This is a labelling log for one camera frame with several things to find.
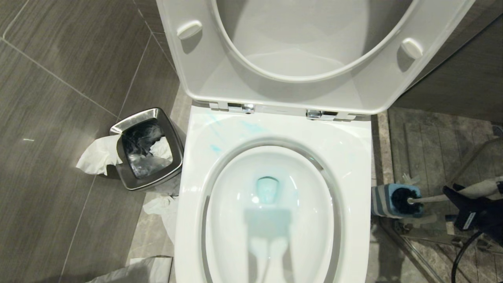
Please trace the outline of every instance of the black cable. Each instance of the black cable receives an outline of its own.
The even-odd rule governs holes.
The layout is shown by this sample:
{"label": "black cable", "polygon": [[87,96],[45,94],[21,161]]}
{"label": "black cable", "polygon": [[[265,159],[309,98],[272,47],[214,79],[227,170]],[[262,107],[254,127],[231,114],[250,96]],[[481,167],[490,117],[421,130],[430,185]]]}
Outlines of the black cable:
{"label": "black cable", "polygon": [[461,250],[459,251],[458,255],[456,256],[456,259],[454,260],[454,263],[452,264],[452,270],[451,270],[451,283],[456,283],[456,271],[458,270],[458,264],[459,261],[461,260],[461,257],[465,253],[466,249],[468,249],[468,246],[475,241],[480,235],[482,235],[481,231],[477,231],[477,233],[473,234],[470,239],[468,239],[463,247],[461,247]]}

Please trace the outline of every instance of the tile grout line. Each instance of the tile grout line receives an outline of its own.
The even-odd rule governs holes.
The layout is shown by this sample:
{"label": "tile grout line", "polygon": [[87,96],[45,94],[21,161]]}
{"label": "tile grout line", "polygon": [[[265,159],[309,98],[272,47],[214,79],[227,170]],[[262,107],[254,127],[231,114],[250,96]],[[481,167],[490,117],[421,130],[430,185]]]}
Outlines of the tile grout line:
{"label": "tile grout line", "polygon": [[7,35],[7,32],[9,31],[9,29],[14,25],[14,22],[18,19],[19,15],[21,14],[21,12],[24,10],[24,8],[26,7],[26,5],[28,4],[30,0],[26,0],[25,4],[21,7],[21,9],[19,10],[19,12],[16,14],[16,16],[12,19],[12,21],[7,25],[4,33],[2,34],[2,38],[5,39],[5,35]]}
{"label": "tile grout line", "polygon": [[12,47],[15,51],[19,52],[21,55],[23,55],[24,57],[26,57],[28,60],[30,60],[31,62],[35,63],[37,66],[39,66],[41,69],[43,69],[44,71],[48,72],[50,75],[52,75],[53,77],[55,77],[56,79],[58,79],[60,82],[64,83],[66,86],[70,87],[72,90],[74,90],[75,92],[77,92],[80,96],[88,99],[89,101],[93,102],[94,104],[96,104],[98,107],[100,107],[101,109],[107,111],[108,113],[112,114],[114,117],[117,117],[117,115],[115,115],[114,113],[112,113],[111,111],[109,111],[107,108],[101,106],[100,104],[98,104],[98,102],[92,100],[91,98],[89,98],[87,95],[85,95],[84,93],[82,93],[81,91],[79,91],[78,89],[74,88],[71,84],[67,83],[65,80],[63,80],[62,78],[58,77],[55,73],[51,72],[49,69],[47,69],[46,67],[44,67],[43,65],[41,65],[39,62],[35,61],[33,58],[31,58],[30,56],[28,56],[26,53],[24,53],[23,51],[19,50],[17,47],[15,47],[12,43],[8,42],[7,40],[5,40],[4,38],[2,38],[0,41],[3,41],[5,42],[8,46]]}
{"label": "tile grout line", "polygon": [[94,177],[93,182],[91,183],[91,187],[89,188],[88,195],[86,196],[86,200],[84,201],[84,206],[82,207],[82,211],[80,212],[80,216],[78,217],[77,226],[75,227],[75,231],[73,232],[73,236],[71,238],[70,246],[68,247],[68,252],[66,253],[66,257],[64,259],[63,269],[61,270],[61,275],[59,276],[58,283],[61,283],[61,279],[63,277],[64,269],[66,268],[66,263],[68,262],[68,257],[70,255],[70,250],[71,250],[71,247],[73,245],[73,241],[75,239],[75,236],[77,235],[78,226],[80,224],[80,220],[82,219],[82,215],[84,214],[84,210],[86,208],[86,204],[88,202],[88,199],[89,199],[89,196],[90,196],[91,191],[93,189],[95,181],[96,181],[96,176]]}
{"label": "tile grout line", "polygon": [[155,37],[154,33],[151,31],[152,33],[152,36],[154,37],[155,41],[157,42],[157,44],[159,45],[159,48],[160,50],[162,51],[162,53],[164,54],[164,56],[166,57],[167,59],[167,62],[170,64],[170,66],[173,68],[173,70],[175,70],[175,73],[178,75],[178,72],[177,72],[177,68],[175,68],[175,66],[173,66],[173,64],[171,63],[171,61],[168,59],[168,56],[166,54],[166,52],[164,52],[164,49],[162,48],[162,46],[160,45],[159,41],[157,40],[157,38]]}
{"label": "tile grout line", "polygon": [[145,20],[145,17],[143,16],[143,14],[141,13],[141,10],[140,8],[138,8],[138,4],[136,4],[136,1],[133,0],[133,3],[135,4],[136,8],[138,9],[138,13],[140,13],[140,16],[143,18],[143,21],[145,22],[145,25],[147,26],[148,30],[150,31],[150,34],[154,37],[155,41],[157,42],[157,44],[159,45],[160,47],[160,50],[162,51],[162,53],[164,54],[164,56],[166,57],[167,59],[167,62],[170,64],[170,66],[173,68],[173,70],[175,70],[175,73],[178,75],[178,72],[177,72],[177,68],[175,68],[175,66],[173,66],[173,64],[171,63],[171,61],[169,60],[169,57],[167,56],[166,52],[164,52],[164,49],[162,48],[162,46],[160,45],[159,41],[157,40],[157,38],[155,37],[155,34],[162,34],[164,36],[166,36],[166,33],[160,33],[160,32],[153,32],[152,29],[150,28],[150,26],[148,25],[147,21]]}
{"label": "tile grout line", "polygon": [[150,36],[148,37],[147,45],[145,46],[145,49],[143,50],[140,61],[138,62],[138,66],[136,67],[136,70],[134,71],[133,78],[131,79],[131,83],[129,84],[129,88],[126,93],[126,97],[124,98],[124,101],[122,102],[121,110],[119,111],[119,116],[117,117],[117,121],[119,121],[119,119],[121,117],[122,110],[124,109],[124,105],[126,104],[126,100],[129,96],[129,92],[131,91],[131,88],[133,87],[133,83],[136,78],[136,74],[138,73],[138,70],[140,69],[141,62],[143,61],[143,57],[145,56],[145,53],[147,52],[147,48],[148,48],[148,45],[150,44],[150,40],[151,40],[152,36],[153,35],[150,34]]}

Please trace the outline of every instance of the chrome hinge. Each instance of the chrome hinge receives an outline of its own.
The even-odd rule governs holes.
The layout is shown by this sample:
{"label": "chrome hinge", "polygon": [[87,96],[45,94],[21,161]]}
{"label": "chrome hinge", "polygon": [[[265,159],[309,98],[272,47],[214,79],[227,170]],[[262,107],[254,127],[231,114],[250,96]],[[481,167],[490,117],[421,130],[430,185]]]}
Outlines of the chrome hinge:
{"label": "chrome hinge", "polygon": [[227,105],[229,107],[229,112],[245,114],[253,114],[255,112],[254,104],[228,103]]}
{"label": "chrome hinge", "polygon": [[333,121],[337,117],[337,112],[307,109],[306,117],[310,120]]}
{"label": "chrome hinge", "polygon": [[309,120],[320,120],[320,121],[351,121],[354,120],[358,114],[349,114],[346,112],[331,112],[322,110],[306,110],[306,118]]}

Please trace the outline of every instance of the black bristles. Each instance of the black bristles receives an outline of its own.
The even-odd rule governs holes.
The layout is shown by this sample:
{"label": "black bristles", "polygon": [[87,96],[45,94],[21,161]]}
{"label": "black bristles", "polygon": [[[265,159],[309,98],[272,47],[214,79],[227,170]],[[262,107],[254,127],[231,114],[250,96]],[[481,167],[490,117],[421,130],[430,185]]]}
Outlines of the black bristles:
{"label": "black bristles", "polygon": [[396,210],[405,215],[413,215],[421,212],[422,203],[408,203],[409,198],[419,198],[417,193],[408,188],[396,189],[391,195],[391,203],[395,206]]}

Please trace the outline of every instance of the floor tile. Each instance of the floor tile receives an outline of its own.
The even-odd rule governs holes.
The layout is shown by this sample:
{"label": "floor tile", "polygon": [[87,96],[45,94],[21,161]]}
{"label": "floor tile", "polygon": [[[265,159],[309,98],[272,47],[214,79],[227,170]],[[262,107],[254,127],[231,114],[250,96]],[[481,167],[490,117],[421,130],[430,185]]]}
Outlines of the floor tile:
{"label": "floor tile", "polygon": [[96,177],[63,275],[87,281],[123,268],[144,198],[120,180]]}
{"label": "floor tile", "polygon": [[[148,203],[157,196],[157,193],[147,193],[144,203]],[[131,258],[157,255],[174,256],[175,247],[166,233],[161,216],[148,215],[142,210],[126,263]]]}
{"label": "floor tile", "polygon": [[188,96],[184,88],[178,88],[177,97],[171,110],[170,119],[180,127],[185,133],[189,128],[190,107],[192,105],[192,98]]}
{"label": "floor tile", "polygon": [[169,115],[179,84],[176,72],[151,38],[120,117],[125,118],[152,107],[160,107]]}
{"label": "floor tile", "polygon": [[173,69],[176,70],[175,62],[173,62],[173,57],[171,56],[171,50],[170,46],[167,43],[166,35],[164,33],[153,33],[153,35],[155,36],[155,39],[157,40],[162,50],[164,51],[166,58],[171,63],[171,66],[173,67]]}
{"label": "floor tile", "polygon": [[134,0],[138,9],[141,11],[143,18],[147,22],[152,32],[164,32],[162,21],[155,0]]}
{"label": "floor tile", "polygon": [[376,223],[372,225],[371,229],[369,262],[365,283],[375,282],[428,282],[411,260]]}
{"label": "floor tile", "polygon": [[45,0],[28,2],[6,39],[118,115],[149,35],[132,1]]}
{"label": "floor tile", "polygon": [[0,281],[57,281],[94,176],[80,154],[116,118],[0,41]]}
{"label": "floor tile", "polygon": [[0,0],[0,36],[2,36],[27,0]]}

